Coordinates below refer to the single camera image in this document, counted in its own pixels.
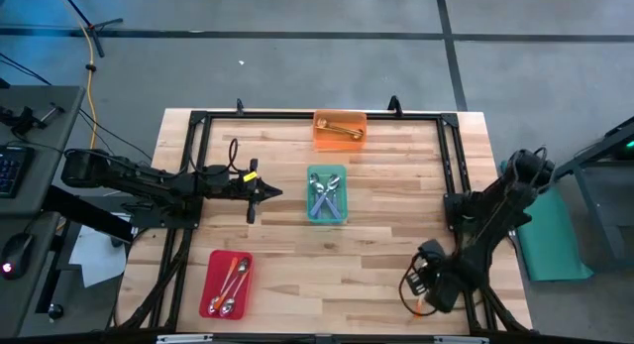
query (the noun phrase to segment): teal tray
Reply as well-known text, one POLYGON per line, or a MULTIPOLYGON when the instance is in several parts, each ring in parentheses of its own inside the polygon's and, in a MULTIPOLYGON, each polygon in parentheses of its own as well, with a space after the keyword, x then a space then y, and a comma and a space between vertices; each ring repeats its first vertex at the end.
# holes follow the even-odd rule
POLYGON ((308 216, 308 220, 315 224, 341 224, 346 221, 348 218, 348 186, 346 182, 346 168, 344 166, 316 165, 308 167, 308 172, 306 173, 306 215, 308 216), (310 210, 319 199, 319 195, 317 195, 310 186, 310 175, 313 173, 319 175, 319 182, 324 185, 325 189, 327 188, 326 184, 328 183, 328 179, 332 174, 339 176, 339 186, 331 191, 328 197, 339 211, 341 215, 340 219, 337 219, 333 214, 328 204, 326 204, 326 201, 321 205, 321 214, 316 214, 315 216, 310 215, 310 210))

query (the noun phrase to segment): yellow cable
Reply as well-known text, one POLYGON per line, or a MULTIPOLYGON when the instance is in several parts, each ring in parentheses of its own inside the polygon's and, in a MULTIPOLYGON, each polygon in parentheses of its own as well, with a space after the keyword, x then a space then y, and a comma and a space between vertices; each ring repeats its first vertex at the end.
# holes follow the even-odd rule
MULTIPOLYGON (((88 43, 88 49, 90 50, 90 62, 88 63, 88 65, 90 67, 93 67, 94 66, 94 51, 92 50, 92 42, 90 42, 90 37, 88 37, 88 33, 86 32, 85 28, 83 28, 83 25, 81 24, 81 20, 79 19, 77 12, 75 12, 75 10, 72 9, 70 4, 68 4, 68 1, 66 0, 60 0, 60 1, 63 3, 63 6, 66 9, 66 11, 68 11, 68 13, 70 13, 70 15, 75 19, 75 22, 77 22, 77 26, 81 28, 81 32, 83 32, 83 36, 86 38, 86 42, 88 43)), ((92 119, 94 120, 94 122, 92 123, 92 137, 90 138, 91 149, 95 148, 95 137, 97 136, 97 113, 95 111, 95 105, 92 103, 92 73, 93 71, 91 69, 88 69, 88 82, 86 85, 86 93, 88 94, 88 104, 90 105, 90 112, 92 113, 92 119)))

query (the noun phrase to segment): keyboard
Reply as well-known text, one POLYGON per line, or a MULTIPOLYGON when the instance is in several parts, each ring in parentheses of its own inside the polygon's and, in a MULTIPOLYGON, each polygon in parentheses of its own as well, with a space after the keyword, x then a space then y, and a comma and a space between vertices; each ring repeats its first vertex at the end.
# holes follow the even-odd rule
POLYGON ((33 152, 30 147, 0 146, 0 198, 16 197, 33 152))

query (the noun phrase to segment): teal mat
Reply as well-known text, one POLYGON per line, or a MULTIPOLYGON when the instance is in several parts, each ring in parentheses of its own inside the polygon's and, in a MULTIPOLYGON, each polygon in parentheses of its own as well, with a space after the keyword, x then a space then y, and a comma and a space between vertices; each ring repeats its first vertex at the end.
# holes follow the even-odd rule
POLYGON ((525 211, 533 220, 517 233, 531 281, 585 280, 593 275, 581 261, 568 208, 554 187, 525 211))

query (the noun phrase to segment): computer mouse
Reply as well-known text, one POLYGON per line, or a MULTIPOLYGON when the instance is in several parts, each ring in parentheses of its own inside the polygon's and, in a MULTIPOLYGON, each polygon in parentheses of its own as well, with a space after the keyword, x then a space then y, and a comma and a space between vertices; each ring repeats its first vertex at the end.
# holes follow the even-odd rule
POLYGON ((7 241, 0 257, 2 277, 7 280, 16 280, 27 272, 34 240, 31 234, 18 233, 7 241))

